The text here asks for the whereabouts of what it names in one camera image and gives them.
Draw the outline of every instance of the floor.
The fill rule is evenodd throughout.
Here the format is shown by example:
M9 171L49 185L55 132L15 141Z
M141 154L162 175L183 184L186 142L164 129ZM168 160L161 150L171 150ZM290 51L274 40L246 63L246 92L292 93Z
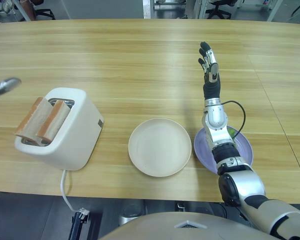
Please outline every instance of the floor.
M133 200L69 197L74 208L90 210L80 240L96 240L119 226L124 206ZM176 202L145 200L148 214L174 212ZM247 226L249 222L234 207L223 203L183 202L187 212L212 214ZM0 192L0 240L66 240L73 213L60 196Z
M150 18L150 1L143 0L143 13L144 18ZM256 3L262 2L263 0L245 0L245 3ZM300 0L283 0L277 14L273 21L281 23L300 23L300 10L291 17L291 13L300 5ZM51 9L57 20L68 19L68 15L64 9L61 0L45 0L43 4L36 7L37 9ZM252 21L266 21L270 11L268 9L262 9L260 7L253 7L243 4L243 7L236 8L228 5L221 6L220 9L232 13L231 19L233 20L252 20ZM185 6L155 6L154 7L154 18L156 19L176 19L182 17L185 13ZM16 22L22 17L16 10L15 14L10 12L9 14L0 13L0 23ZM48 20L46 17L39 16L38 20Z

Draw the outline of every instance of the black cable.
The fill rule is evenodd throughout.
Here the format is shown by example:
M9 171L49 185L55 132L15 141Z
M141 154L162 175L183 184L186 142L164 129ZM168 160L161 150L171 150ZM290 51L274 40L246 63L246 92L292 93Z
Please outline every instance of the black cable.
M234 100L230 100L230 101L225 101L223 103L221 103L221 105L225 105L225 104L228 104L228 103L235 103L237 105L239 105L239 107L242 109L242 112L243 112L243 121L242 121L242 125L240 127L240 129L236 132L236 134L233 136L232 139L235 139L235 137L241 132L241 130L244 128L244 125L246 123L246 111L244 109L244 107L237 101L234 101Z
M228 216L227 216L227 210L226 210L226 208L222 205L221 202L219 202L219 205L223 208L223 210L224 210L224 217L227 219Z

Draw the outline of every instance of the wooden table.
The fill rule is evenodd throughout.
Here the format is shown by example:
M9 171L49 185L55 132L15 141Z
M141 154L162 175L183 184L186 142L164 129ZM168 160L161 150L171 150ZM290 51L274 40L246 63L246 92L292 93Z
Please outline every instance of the wooden table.
M62 171L14 148L13 132L38 96L85 90L105 118L87 165L67 194L104 198L222 201L218 176L195 154L177 174L150 177L128 156L134 128L169 118L191 140L202 127L201 41L217 56L221 100L243 104L243 133L267 196L300 203L300 25L232 20L60 20L0 24L0 81L22 85L0 97L0 191L59 195ZM241 110L225 106L238 128Z

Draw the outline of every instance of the purple plate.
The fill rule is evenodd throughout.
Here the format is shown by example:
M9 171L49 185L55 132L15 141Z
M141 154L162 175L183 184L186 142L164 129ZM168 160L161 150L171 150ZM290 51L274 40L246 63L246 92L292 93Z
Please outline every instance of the purple plate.
M254 153L248 139L240 132L234 139L240 155L251 166L254 161ZM211 172L217 174L217 163L206 141L206 130L201 128L194 137L194 151L199 161Z

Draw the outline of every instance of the robotic arm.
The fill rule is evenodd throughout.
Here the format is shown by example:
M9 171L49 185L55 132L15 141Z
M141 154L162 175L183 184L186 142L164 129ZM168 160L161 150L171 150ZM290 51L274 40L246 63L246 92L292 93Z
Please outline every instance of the robotic arm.
M217 163L219 189L226 204L238 207L259 230L280 239L300 239L300 211L266 197L257 173L240 156L227 130L228 117L220 102L220 75L216 57L206 42L200 44L199 63L204 70L202 124Z

